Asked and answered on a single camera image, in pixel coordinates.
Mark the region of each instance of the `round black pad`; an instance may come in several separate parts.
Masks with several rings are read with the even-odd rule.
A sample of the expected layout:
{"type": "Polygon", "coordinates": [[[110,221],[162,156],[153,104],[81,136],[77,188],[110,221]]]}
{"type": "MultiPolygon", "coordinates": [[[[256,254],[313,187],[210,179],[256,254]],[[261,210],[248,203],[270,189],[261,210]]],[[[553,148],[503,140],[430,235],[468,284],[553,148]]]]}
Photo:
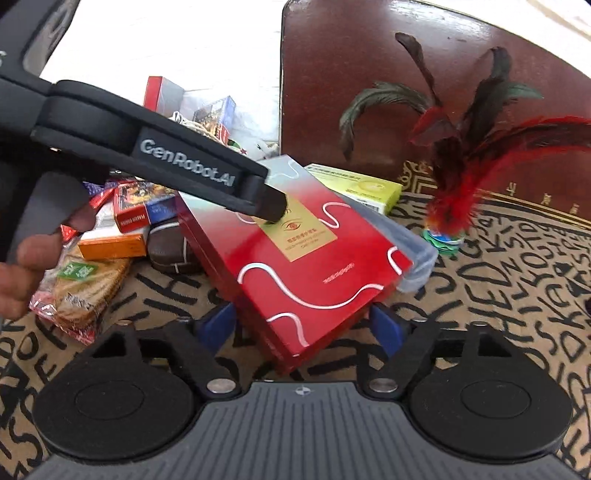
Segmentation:
{"type": "Polygon", "coordinates": [[[473,383],[460,395],[468,410],[488,419],[512,419],[531,404],[530,396],[519,385],[498,380],[473,383]]]}
{"type": "Polygon", "coordinates": [[[53,452],[116,462],[176,440],[193,412],[193,395],[181,379],[113,357],[62,372],[41,391],[33,417],[53,452]]]}
{"type": "Polygon", "coordinates": [[[411,414],[436,443],[474,460],[515,462],[554,452],[572,406],[528,362],[490,358],[436,370],[411,393],[411,414]]]}

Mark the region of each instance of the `white wall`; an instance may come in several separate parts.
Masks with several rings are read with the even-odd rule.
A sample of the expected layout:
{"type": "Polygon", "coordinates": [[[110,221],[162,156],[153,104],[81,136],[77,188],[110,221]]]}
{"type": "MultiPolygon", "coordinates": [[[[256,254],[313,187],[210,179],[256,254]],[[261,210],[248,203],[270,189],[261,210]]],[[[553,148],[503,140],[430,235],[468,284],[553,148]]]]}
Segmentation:
{"type": "MultiPolygon", "coordinates": [[[[591,41],[551,20],[589,27],[584,0],[431,0],[512,31],[591,77],[591,41]]],[[[78,80],[142,103],[149,75],[208,98],[232,95],[276,140],[284,0],[82,0],[42,77],[78,80]]]]}

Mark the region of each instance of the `floor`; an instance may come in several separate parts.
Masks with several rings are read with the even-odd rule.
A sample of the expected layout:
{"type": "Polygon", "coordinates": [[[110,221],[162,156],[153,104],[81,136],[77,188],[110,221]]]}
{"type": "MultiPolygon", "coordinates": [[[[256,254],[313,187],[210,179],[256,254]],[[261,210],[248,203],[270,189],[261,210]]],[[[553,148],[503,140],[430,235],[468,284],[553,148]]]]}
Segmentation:
{"type": "MultiPolygon", "coordinates": [[[[405,193],[391,216],[420,233],[427,201],[425,195],[405,193]]],[[[569,395],[573,420],[558,456],[584,478],[591,476],[591,320],[583,306],[591,296],[590,255],[591,232],[526,207],[491,201],[482,206],[459,253],[437,260],[424,288],[396,292],[387,302],[408,320],[446,328],[484,320],[502,331],[569,395]]],[[[141,330],[178,316],[199,318],[219,303],[205,275],[165,275],[141,261],[111,302],[103,328],[121,319],[131,319],[141,330]]],[[[291,380],[363,381],[387,359],[368,326],[360,322],[294,371],[291,380]]],[[[26,473],[46,458],[31,422],[31,405],[81,349],[82,344],[31,314],[3,332],[0,479],[3,471],[26,473]]],[[[218,352],[218,361],[245,387],[252,380],[277,378],[240,327],[218,352]]]]}

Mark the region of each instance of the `white wavy line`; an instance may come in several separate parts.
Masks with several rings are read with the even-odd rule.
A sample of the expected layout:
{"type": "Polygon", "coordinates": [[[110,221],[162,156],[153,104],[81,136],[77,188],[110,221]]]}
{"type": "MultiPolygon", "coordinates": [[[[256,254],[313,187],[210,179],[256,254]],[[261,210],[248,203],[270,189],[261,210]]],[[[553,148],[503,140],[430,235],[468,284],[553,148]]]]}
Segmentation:
{"type": "Polygon", "coordinates": [[[390,249],[388,250],[388,261],[390,262],[390,266],[394,269],[394,271],[398,274],[398,275],[402,275],[402,268],[400,268],[398,266],[398,264],[394,261],[394,259],[392,258],[392,254],[394,252],[398,251],[398,247],[394,246],[394,247],[390,247],[390,249]]]}
{"type": "Polygon", "coordinates": [[[297,339],[300,341],[300,345],[304,346],[304,347],[310,346],[310,344],[308,343],[308,341],[304,337],[304,328],[301,325],[301,320],[296,314],[291,313],[291,312],[278,313],[277,315],[273,315],[273,317],[268,318],[267,323],[271,323],[281,317],[289,317],[290,319],[292,319],[295,323],[295,330],[297,332],[297,339]]]}
{"type": "Polygon", "coordinates": [[[326,210],[326,207],[329,207],[331,205],[340,205],[341,207],[347,207],[347,208],[351,208],[351,206],[347,205],[346,203],[339,203],[339,202],[328,202],[322,206],[322,210],[324,211],[326,216],[330,217],[335,224],[333,225],[332,223],[328,223],[326,220],[323,220],[322,218],[319,218],[318,220],[320,220],[323,224],[325,224],[326,226],[329,226],[331,228],[340,228],[339,221],[326,210]]]}
{"type": "Polygon", "coordinates": [[[357,298],[357,296],[363,292],[364,290],[367,290],[368,288],[374,288],[376,290],[383,290],[384,286],[383,285],[379,285],[377,283],[368,283],[367,285],[364,285],[363,287],[361,287],[357,293],[355,295],[353,295],[349,300],[346,300],[342,303],[339,303],[337,305],[314,305],[312,303],[307,303],[306,301],[296,297],[286,286],[285,284],[281,281],[281,279],[279,278],[279,276],[277,275],[277,273],[275,273],[275,270],[273,270],[269,265],[264,264],[264,263],[260,263],[260,262],[254,262],[254,263],[249,263],[248,265],[245,265],[244,267],[242,267],[242,269],[240,270],[240,273],[238,274],[238,283],[242,284],[243,283],[243,279],[244,279],[244,275],[246,274],[246,272],[248,272],[249,270],[253,269],[253,268],[260,268],[261,270],[264,270],[265,272],[267,272],[269,274],[269,276],[275,281],[275,283],[277,284],[277,286],[280,288],[280,290],[287,295],[289,298],[291,298],[294,302],[299,303],[300,305],[304,306],[304,307],[308,307],[309,309],[316,309],[316,310],[334,310],[334,309],[339,309],[341,307],[344,307],[345,305],[348,305],[349,303],[351,303],[352,301],[354,301],[354,299],[357,298]]]}
{"type": "Polygon", "coordinates": [[[295,177],[290,177],[290,176],[289,176],[288,174],[286,174],[286,173],[279,172],[279,173],[274,173],[273,175],[271,175],[271,176],[267,177],[267,180],[271,180],[271,179],[274,179],[275,177],[279,177],[279,176],[284,176],[284,177],[287,177],[288,179],[292,179],[292,180],[299,179],[299,178],[300,178],[300,172],[298,172],[298,171],[297,171],[297,170],[296,170],[294,167],[292,167],[292,165],[293,165],[294,163],[296,163],[296,161],[295,161],[295,160],[293,160],[293,159],[291,159],[291,160],[289,160],[289,161],[287,162],[287,166],[288,166],[289,168],[291,168],[291,169],[292,169],[292,171],[295,173],[295,177]]]}
{"type": "Polygon", "coordinates": [[[248,220],[245,220],[244,218],[242,218],[240,216],[240,213],[238,213],[238,212],[234,212],[234,213],[238,217],[238,220],[240,220],[242,223],[248,223],[249,225],[256,225],[256,222],[249,222],[248,220]]]}

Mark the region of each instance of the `gray ribbed surface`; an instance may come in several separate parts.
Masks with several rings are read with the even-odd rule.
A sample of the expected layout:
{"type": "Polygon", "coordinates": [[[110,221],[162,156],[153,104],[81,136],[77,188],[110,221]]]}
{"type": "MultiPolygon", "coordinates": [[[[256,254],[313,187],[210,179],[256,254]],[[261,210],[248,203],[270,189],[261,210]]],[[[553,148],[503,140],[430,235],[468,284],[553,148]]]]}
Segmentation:
{"type": "Polygon", "coordinates": [[[352,383],[254,383],[208,405],[168,451],[127,465],[53,456],[29,480],[577,480],[554,456],[512,466],[457,459],[426,442],[394,403],[352,383]],[[299,395],[298,387],[311,389],[299,395]]]}

